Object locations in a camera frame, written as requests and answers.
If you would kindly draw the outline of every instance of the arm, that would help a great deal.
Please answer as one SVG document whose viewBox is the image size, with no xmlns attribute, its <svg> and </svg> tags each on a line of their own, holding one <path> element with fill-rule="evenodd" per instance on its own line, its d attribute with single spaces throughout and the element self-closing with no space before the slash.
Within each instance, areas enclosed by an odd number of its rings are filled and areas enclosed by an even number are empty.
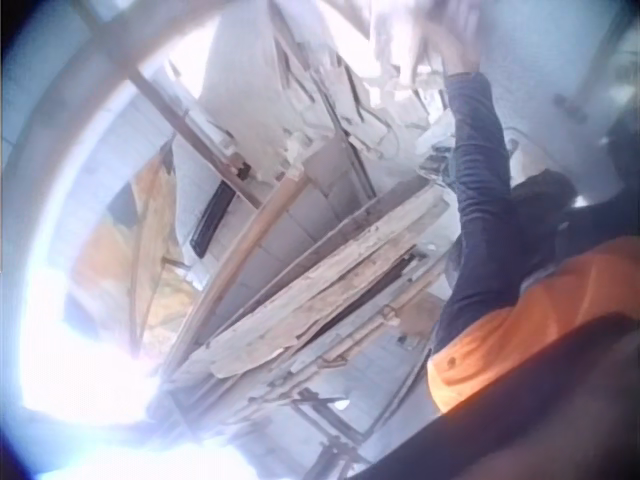
<svg viewBox="0 0 640 480">
<path fill-rule="evenodd" d="M 436 351 L 487 313 L 513 306 L 524 271 L 509 155 L 489 81 L 481 73 L 461 73 L 447 79 L 447 91 L 456 120 L 462 265 L 436 327 Z"/>
</svg>

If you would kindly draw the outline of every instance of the hand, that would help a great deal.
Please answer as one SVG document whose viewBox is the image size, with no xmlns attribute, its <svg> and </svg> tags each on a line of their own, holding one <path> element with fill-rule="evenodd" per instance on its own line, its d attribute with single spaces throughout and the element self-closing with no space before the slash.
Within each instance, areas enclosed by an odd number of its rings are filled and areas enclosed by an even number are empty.
<svg viewBox="0 0 640 480">
<path fill-rule="evenodd" d="M 440 52 L 448 75 L 476 72 L 480 64 L 478 23 L 483 0 L 445 0 L 422 18 L 422 31 Z"/>
</svg>

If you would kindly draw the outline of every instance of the person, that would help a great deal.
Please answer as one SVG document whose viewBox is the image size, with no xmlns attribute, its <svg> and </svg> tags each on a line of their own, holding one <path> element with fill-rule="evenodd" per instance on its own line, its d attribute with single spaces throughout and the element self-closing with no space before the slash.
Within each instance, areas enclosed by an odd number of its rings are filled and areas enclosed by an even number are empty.
<svg viewBox="0 0 640 480">
<path fill-rule="evenodd" d="M 558 238 L 561 264 L 522 291 L 525 239 L 509 155 L 474 51 L 480 3 L 449 0 L 437 19 L 423 19 L 443 57 L 455 118 L 462 236 L 427 365 L 442 415 L 358 478 L 634 478 L 637 191 L 572 212 Z"/>
</svg>

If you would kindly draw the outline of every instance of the orange vest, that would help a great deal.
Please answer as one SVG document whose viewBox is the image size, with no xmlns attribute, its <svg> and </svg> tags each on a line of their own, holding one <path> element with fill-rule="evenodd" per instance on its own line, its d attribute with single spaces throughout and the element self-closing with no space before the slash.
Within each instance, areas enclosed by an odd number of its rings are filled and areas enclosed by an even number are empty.
<svg viewBox="0 0 640 480">
<path fill-rule="evenodd" d="M 610 313 L 640 320 L 640 238 L 622 237 L 564 262 L 513 307 L 493 311 L 427 365 L 442 412 L 577 327 Z"/>
</svg>

